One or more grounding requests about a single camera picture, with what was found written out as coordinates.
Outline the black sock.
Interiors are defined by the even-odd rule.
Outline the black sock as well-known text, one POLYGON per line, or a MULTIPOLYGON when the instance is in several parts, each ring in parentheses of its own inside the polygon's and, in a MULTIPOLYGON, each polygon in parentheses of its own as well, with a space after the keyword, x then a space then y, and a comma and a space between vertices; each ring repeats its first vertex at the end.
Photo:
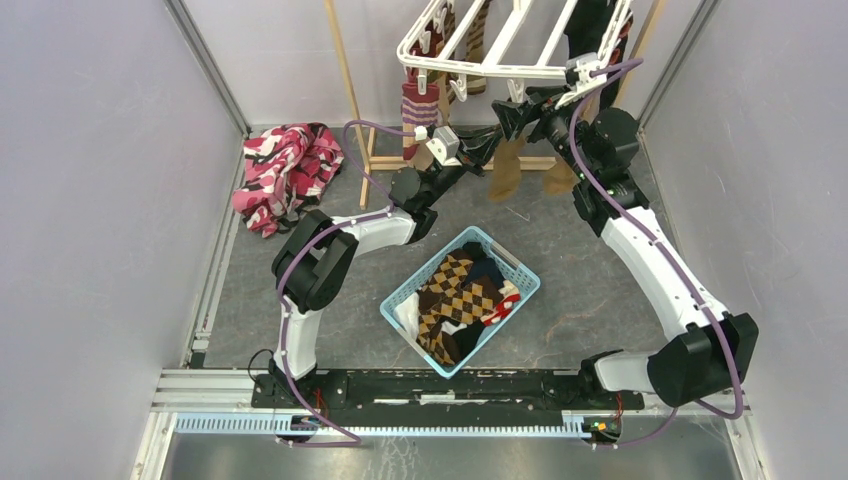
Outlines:
MULTIPOLYGON (((564 29, 568 40, 570 58, 596 52, 601 44, 602 36, 612 17, 615 1, 580 0, 577 2, 571 17, 564 29)), ((633 13, 629 9, 627 20, 619 32, 616 45, 610 56, 610 65, 618 64, 624 58, 628 36, 633 25, 633 13)))

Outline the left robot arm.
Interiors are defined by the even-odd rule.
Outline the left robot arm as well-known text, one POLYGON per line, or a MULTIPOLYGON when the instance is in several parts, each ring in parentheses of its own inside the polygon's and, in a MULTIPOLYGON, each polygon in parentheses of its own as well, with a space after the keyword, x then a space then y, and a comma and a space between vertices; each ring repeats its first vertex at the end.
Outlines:
POLYGON ((432 160, 424 169, 403 167, 393 174, 387 207, 349 217, 312 210, 272 263, 281 324, 269 371, 277 380, 276 394, 290 407, 302 407, 313 397, 309 375, 317 367, 322 313, 340 292, 353 261, 422 239, 438 217, 432 208, 436 201, 465 174, 482 175, 504 138, 499 126, 418 127, 414 136, 432 160))

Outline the tan ribbed sock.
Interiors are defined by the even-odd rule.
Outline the tan ribbed sock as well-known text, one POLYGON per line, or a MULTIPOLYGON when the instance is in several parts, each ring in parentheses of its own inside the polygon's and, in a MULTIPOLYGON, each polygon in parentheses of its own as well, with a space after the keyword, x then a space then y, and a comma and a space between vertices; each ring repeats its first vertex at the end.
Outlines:
POLYGON ((543 191, 547 195, 557 196, 571 193, 579 183, 578 175, 567 162, 557 159, 543 177, 543 191))
POLYGON ((497 146, 491 163, 492 178, 488 199, 499 203, 511 198, 522 180, 522 168, 519 154, 526 144, 523 136, 515 140, 503 139, 497 146))

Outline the brown striped sock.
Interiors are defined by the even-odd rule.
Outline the brown striped sock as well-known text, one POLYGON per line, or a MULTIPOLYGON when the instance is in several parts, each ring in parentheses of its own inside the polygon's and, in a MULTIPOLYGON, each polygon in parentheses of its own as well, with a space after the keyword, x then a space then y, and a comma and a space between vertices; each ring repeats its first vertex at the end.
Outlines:
MULTIPOLYGON (((481 63, 485 57, 485 29, 490 10, 491 0, 485 0, 474 16, 466 35, 465 60, 471 63, 481 63)), ((467 94, 469 96, 483 94, 487 80, 482 76, 467 76, 467 94)))

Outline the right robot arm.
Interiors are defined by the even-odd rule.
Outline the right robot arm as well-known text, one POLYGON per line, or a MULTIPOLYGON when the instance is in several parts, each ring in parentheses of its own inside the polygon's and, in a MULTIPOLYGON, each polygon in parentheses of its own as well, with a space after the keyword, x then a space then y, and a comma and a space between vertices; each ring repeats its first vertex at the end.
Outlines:
POLYGON ((659 319, 666 344, 654 353, 610 351, 584 360, 577 392, 602 408, 618 391, 654 394, 667 406, 696 403, 727 419, 745 409, 742 383, 759 328, 733 314, 696 278, 663 233, 646 195, 630 173, 639 152, 639 125, 618 108, 582 120, 580 106, 557 107, 562 91, 535 90, 524 102, 497 100, 492 109, 504 136, 526 128, 573 169, 572 194, 583 219, 625 264, 659 319))

